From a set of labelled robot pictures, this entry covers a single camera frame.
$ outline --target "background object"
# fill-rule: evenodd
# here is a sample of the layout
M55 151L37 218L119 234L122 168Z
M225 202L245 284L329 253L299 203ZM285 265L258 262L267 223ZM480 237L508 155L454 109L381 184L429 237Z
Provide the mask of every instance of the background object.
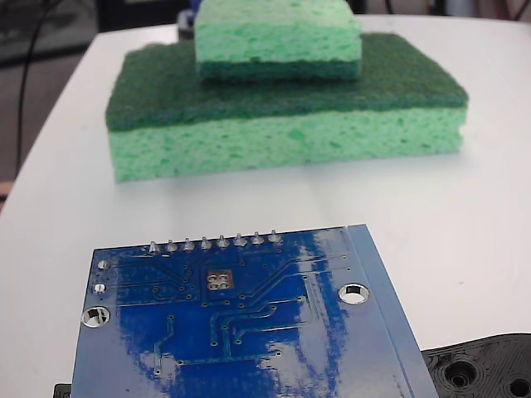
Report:
M0 0L0 67L24 62L42 9L40 0ZM83 52L95 34L93 1L64 1L44 21L34 59Z
M179 12L190 7L189 0L95 0L95 4L100 32L175 23Z

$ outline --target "blue circuit board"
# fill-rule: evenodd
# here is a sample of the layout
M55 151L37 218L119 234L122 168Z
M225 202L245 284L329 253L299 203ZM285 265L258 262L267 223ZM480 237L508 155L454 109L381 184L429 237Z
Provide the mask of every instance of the blue circuit board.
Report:
M95 250L71 396L437 397L365 226Z

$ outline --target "black cable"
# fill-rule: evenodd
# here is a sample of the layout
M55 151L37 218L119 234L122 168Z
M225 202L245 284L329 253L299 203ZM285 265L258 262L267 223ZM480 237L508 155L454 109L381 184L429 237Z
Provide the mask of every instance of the black cable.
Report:
M53 8L59 5L63 0L56 0L55 2L50 2L45 5L42 9L41 16L37 21L35 30L33 31L32 39L30 41L30 46L27 49L26 60L24 60L24 66L22 68L22 81L20 84L20 90L18 92L18 119L17 119L17 157L15 159L15 173L16 176L20 172L22 166L22 120L24 116L24 97L26 94L26 82L27 82L27 72L29 71L30 64L32 63L33 50L35 49L35 44L37 43L37 38L41 32L42 24L46 20L48 12Z
M394 14L394 10L392 9L392 3L391 0L385 0L385 8L387 9L387 14Z
M531 3L531 0L526 0L524 4L522 4L522 7L516 12L514 15L514 20L519 21L520 18L523 16L525 10L527 9L528 5Z

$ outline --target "small sponge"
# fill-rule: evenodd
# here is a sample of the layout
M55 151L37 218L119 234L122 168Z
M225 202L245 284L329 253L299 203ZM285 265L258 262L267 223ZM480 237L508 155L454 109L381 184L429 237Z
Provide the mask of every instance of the small sponge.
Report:
M197 67L204 80L353 80L360 31L345 0L204 0Z
M204 85L193 49L127 55L107 108L118 181L460 146L466 92L399 36L363 36L356 82Z

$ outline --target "green sponge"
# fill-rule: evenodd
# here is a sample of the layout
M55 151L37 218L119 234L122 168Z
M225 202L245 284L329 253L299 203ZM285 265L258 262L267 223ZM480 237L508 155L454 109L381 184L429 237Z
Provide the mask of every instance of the green sponge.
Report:
M107 108L118 181L454 153L468 97L399 36L363 36L355 82L202 85L192 42L127 55Z
M204 0L197 68L205 80L352 80L360 31L345 0Z

